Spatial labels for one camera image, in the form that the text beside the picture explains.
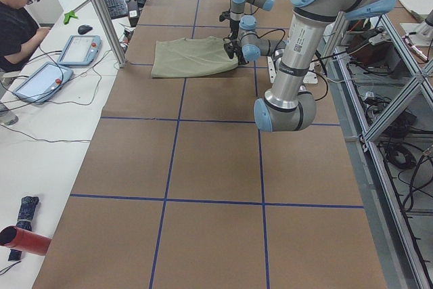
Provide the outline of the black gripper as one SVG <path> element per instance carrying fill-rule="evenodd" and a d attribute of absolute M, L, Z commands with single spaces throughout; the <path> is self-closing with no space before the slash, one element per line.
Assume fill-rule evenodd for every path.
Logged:
<path fill-rule="evenodd" d="M 242 48 L 239 43 L 235 40 L 225 41 L 224 50 L 230 59 L 237 58 L 239 65 L 246 65 L 247 60 L 244 58 Z"/>
<path fill-rule="evenodd" d="M 219 22 L 229 21 L 230 33 L 229 37 L 238 37 L 240 16 L 233 14 L 230 10 L 221 12 L 219 16 Z"/>

